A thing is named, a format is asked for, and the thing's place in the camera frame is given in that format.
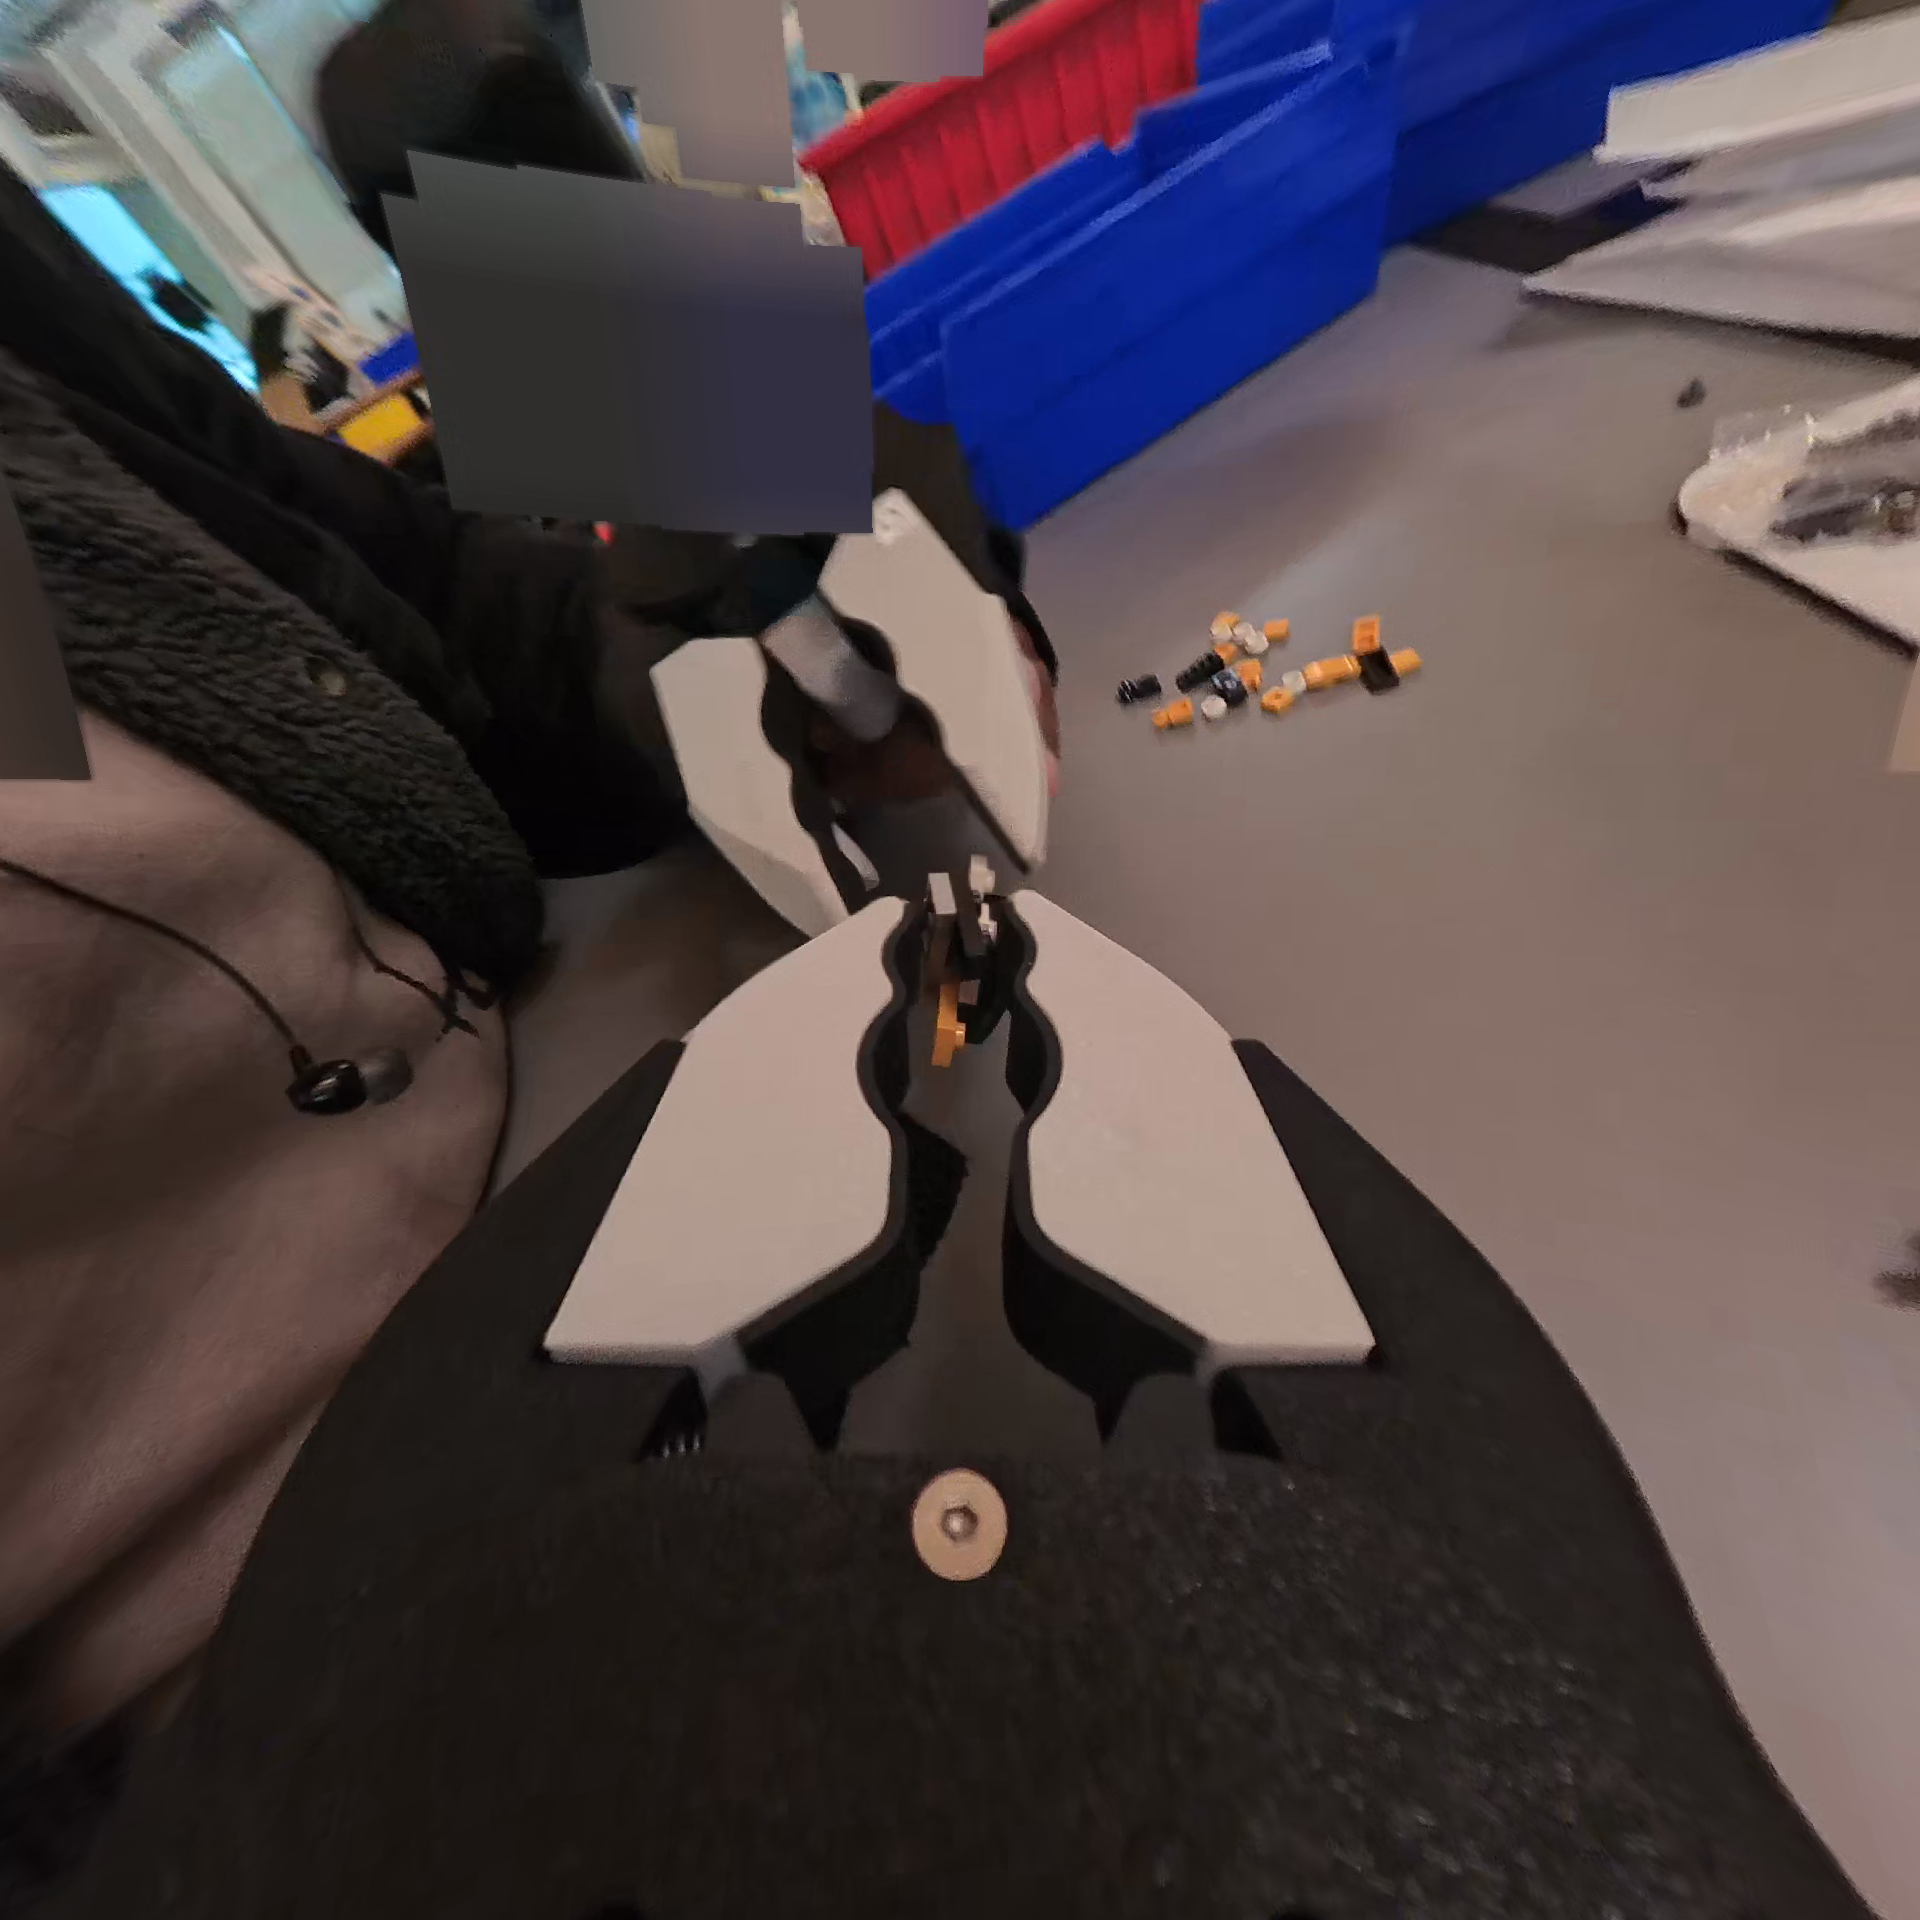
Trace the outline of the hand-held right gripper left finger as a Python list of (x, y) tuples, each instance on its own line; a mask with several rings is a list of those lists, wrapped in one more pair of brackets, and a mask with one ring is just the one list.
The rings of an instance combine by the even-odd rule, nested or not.
[(688, 1033), (546, 1357), (865, 1377), (906, 1345), (965, 1181), (904, 1107), (926, 934), (886, 895)]

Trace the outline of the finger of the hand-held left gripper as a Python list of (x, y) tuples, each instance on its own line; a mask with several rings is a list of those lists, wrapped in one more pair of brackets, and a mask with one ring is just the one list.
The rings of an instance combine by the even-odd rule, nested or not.
[(749, 638), (681, 643), (654, 695), (686, 811), (759, 901), (810, 938), (871, 897), (805, 763), (798, 685)]
[(873, 633), (903, 697), (930, 720), (976, 815), (1021, 872), (1045, 861), (1049, 747), (1016, 624), (890, 486), (865, 535), (840, 535), (823, 563), (827, 609)]

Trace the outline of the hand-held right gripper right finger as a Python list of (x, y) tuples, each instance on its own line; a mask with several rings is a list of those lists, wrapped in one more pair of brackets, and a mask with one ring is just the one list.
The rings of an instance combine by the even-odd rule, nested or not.
[(1375, 1335), (1227, 1029), (1184, 987), (1037, 891), (1014, 1009), (1039, 1040), (1021, 1094), (1039, 1251), (1200, 1373), (1357, 1365)]

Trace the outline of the small lego assembly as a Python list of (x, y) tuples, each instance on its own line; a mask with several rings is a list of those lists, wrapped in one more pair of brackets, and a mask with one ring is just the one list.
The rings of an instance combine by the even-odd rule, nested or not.
[(1010, 1002), (1003, 897), (992, 859), (974, 851), (965, 869), (928, 872), (923, 905), (918, 994), (928, 1015), (928, 1064), (945, 1069), (992, 1040)]

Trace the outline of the person's left forearm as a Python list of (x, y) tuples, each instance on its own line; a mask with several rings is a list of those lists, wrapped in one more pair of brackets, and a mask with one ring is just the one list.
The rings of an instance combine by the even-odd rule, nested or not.
[(240, 390), (199, 419), (264, 512), (256, 563), (463, 747), (537, 865), (632, 865), (686, 823), (654, 666), (791, 605), (742, 541), (465, 512), (442, 486), (295, 431)]

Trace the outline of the pile of loose lego pieces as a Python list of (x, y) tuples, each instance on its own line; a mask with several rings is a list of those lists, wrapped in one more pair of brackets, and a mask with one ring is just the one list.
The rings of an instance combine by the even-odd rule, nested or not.
[(1207, 626), (1207, 647), (1162, 673), (1119, 678), (1117, 709), (1138, 709), (1159, 733), (1217, 727), (1237, 712), (1282, 717), (1342, 688), (1386, 695), (1424, 671), (1411, 647), (1389, 649), (1377, 615), (1350, 624), (1347, 647), (1335, 656), (1286, 657), (1291, 626), (1282, 616), (1249, 619), (1221, 609)]

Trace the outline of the person's left hand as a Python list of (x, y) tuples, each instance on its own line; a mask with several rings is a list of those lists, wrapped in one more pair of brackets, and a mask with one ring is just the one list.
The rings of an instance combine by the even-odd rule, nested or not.
[(1029, 605), (1029, 600), (1019, 593), (1010, 602), (1011, 622), (1023, 649), (1026, 659), (1026, 675), (1029, 675), (1029, 697), (1039, 723), (1039, 738), (1045, 749), (1045, 766), (1047, 766), (1047, 795), (1055, 798), (1059, 791), (1062, 776), (1062, 727), (1057, 712), (1057, 657), (1050, 647), (1049, 635), (1037, 616), (1037, 611)]

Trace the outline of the blue plastic bin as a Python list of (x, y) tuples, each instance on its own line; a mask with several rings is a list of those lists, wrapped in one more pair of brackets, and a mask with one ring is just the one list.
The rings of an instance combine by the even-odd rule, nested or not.
[(1374, 293), (1399, 122), (1393, 31), (1144, 109), (871, 286), (878, 398), (1039, 521)]
[(1195, 18), (1195, 85), (1307, 51), (1335, 25), (1336, 2), (1203, 2)]
[(1383, 245), (1593, 151), (1615, 88), (1811, 33), (1830, 15), (1832, 2), (1335, 2), (1336, 42), (1399, 49)]

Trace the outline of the background desk with clutter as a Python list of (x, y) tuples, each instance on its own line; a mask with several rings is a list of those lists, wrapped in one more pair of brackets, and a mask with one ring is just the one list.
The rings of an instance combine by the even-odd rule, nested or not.
[(435, 437), (418, 371), (371, 378), (349, 368), (290, 304), (264, 304), (246, 326), (256, 402), (280, 427), (397, 467)]

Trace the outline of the red plastic bin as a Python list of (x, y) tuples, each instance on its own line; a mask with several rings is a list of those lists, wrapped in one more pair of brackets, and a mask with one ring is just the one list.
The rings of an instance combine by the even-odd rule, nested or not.
[(974, 79), (901, 85), (800, 157), (871, 278), (1195, 82), (1198, 2), (1045, 2), (987, 33)]

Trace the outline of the beige shirt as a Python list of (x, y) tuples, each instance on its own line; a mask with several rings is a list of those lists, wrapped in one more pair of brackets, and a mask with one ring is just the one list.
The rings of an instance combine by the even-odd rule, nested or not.
[(88, 778), (7, 781), (3, 857), (235, 961), (325, 1057), (402, 1049), (393, 1104), (299, 1114), (222, 976), (3, 878), (3, 1742), (135, 1704), (210, 1639), (320, 1408), (489, 1181), (495, 1013), (345, 875), (81, 710)]

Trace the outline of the white paper under bag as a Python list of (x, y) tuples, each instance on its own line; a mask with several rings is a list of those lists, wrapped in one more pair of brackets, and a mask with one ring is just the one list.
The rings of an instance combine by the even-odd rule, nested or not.
[(1734, 519), (1671, 504), (1671, 523), (1690, 544), (1734, 566), (1774, 579), (1811, 605), (1854, 622), (1865, 633), (1915, 656), (1917, 538), (1770, 544), (1739, 533)]

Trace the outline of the white paper sheet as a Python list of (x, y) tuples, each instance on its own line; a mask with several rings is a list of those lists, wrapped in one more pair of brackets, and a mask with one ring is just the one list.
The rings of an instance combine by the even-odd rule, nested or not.
[(1594, 160), (1683, 160), (1830, 131), (1917, 102), (1915, 15), (1865, 19), (1615, 86)]
[(1529, 297), (1915, 342), (1917, 177), (1687, 201), (1523, 278)]

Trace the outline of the clear bag of black pieces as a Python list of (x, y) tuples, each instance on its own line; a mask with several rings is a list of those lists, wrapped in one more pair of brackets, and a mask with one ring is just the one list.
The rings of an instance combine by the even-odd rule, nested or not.
[(1830, 403), (1719, 418), (1672, 509), (1694, 536), (1743, 552), (1915, 538), (1915, 375)]

